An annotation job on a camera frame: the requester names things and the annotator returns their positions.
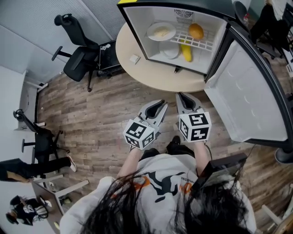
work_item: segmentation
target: sneaker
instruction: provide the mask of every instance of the sneaker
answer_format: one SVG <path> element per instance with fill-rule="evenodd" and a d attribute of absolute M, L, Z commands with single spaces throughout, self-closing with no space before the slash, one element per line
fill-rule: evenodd
<path fill-rule="evenodd" d="M 77 172 L 77 166 L 76 166 L 76 164 L 74 163 L 74 161 L 72 160 L 72 158 L 69 155 L 67 157 L 69 158 L 70 163 L 71 163 L 70 169 L 73 170 L 74 172 Z"/>
<path fill-rule="evenodd" d="M 172 142 L 176 144 L 180 144 L 181 143 L 180 136 L 174 136 L 172 139 Z"/>

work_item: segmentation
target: black shoe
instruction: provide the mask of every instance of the black shoe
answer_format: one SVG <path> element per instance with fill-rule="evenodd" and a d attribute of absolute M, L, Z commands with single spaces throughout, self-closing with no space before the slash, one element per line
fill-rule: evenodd
<path fill-rule="evenodd" d="M 176 144 L 180 144 L 181 143 L 180 137 L 179 136 L 174 136 L 171 142 L 174 142 Z"/>

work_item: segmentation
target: person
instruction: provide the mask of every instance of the person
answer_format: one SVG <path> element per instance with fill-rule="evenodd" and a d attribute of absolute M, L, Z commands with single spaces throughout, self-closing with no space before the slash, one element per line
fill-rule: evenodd
<path fill-rule="evenodd" d="M 12 224 L 21 222 L 25 225 L 33 225 L 36 221 L 42 221 L 48 217 L 47 209 L 33 199 L 25 199 L 20 196 L 10 201 L 11 211 L 6 214 L 7 220 Z"/>
<path fill-rule="evenodd" d="M 251 40 L 256 40 L 266 31 L 269 30 L 270 36 L 282 48 L 289 51 L 287 42 L 288 26 L 282 19 L 286 4 L 293 6 L 292 0 L 266 0 L 266 5 L 261 11 L 260 18 L 251 28 Z"/>
<path fill-rule="evenodd" d="M 46 163 L 27 164 L 20 159 L 12 159 L 0 162 L 0 181 L 29 183 L 33 177 L 70 167 L 77 171 L 76 164 L 70 156 L 51 160 Z"/>
<path fill-rule="evenodd" d="M 167 153 L 130 151 L 115 180 L 102 178 L 62 217 L 61 234 L 254 233 L 252 206 L 237 178 L 192 190 L 209 162 L 205 144 L 194 151 L 175 136 Z"/>

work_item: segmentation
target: plate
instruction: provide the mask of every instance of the plate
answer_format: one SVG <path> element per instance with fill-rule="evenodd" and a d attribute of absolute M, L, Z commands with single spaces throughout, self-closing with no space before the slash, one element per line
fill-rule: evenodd
<path fill-rule="evenodd" d="M 180 52 L 179 44 L 174 42 L 160 42 L 159 50 L 161 55 L 168 59 L 176 58 Z"/>
<path fill-rule="evenodd" d="M 155 35 L 155 32 L 160 27 L 162 27 L 162 28 L 165 27 L 168 29 L 168 33 L 166 35 L 164 35 L 163 37 Z M 150 39 L 157 41 L 157 42 L 162 42 L 162 41 L 170 40 L 172 37 L 174 37 L 176 34 L 176 29 L 172 24 L 161 22 L 161 23 L 155 23 L 155 24 L 151 25 L 148 28 L 146 34 Z"/>

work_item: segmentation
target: round table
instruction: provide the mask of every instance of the round table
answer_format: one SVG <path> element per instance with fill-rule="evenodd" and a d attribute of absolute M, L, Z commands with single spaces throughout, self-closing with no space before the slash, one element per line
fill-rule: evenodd
<path fill-rule="evenodd" d="M 197 92 L 205 87 L 200 74 L 185 69 L 174 73 L 174 66 L 146 60 L 127 23 L 118 34 L 116 53 L 123 69 L 151 88 L 170 92 Z M 130 61 L 133 54 L 141 57 L 136 64 Z"/>

